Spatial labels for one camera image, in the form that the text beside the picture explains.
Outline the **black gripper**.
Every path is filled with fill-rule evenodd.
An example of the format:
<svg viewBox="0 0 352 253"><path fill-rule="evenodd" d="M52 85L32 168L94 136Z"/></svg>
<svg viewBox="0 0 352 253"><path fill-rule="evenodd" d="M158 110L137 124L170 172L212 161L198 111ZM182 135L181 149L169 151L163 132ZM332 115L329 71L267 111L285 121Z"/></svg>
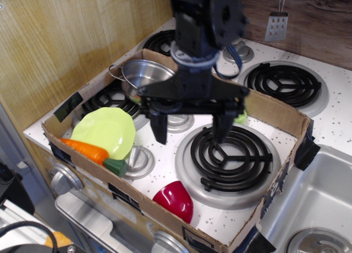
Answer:
<svg viewBox="0 0 352 253"><path fill-rule="evenodd" d="M167 80L144 85L137 91L140 111L150 119L157 142L163 145L167 142L169 114L211 114L214 142L225 141L234 118L243 113L250 91L213 75L218 57L217 54L200 58L186 54L151 55L152 62L175 72Z"/></svg>

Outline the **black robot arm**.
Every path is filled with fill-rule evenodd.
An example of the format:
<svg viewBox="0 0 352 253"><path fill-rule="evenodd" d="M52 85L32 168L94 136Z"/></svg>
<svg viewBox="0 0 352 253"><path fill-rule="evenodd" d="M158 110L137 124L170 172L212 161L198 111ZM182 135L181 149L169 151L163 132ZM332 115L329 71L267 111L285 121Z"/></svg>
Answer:
<svg viewBox="0 0 352 253"><path fill-rule="evenodd" d="M178 69L171 78L138 89L140 111L150 120L155 139L167 141L170 114L210 114L217 143L228 136L243 113L245 87L214 76L219 53L243 36L247 18L239 0L170 0L175 18L171 57Z"/></svg>

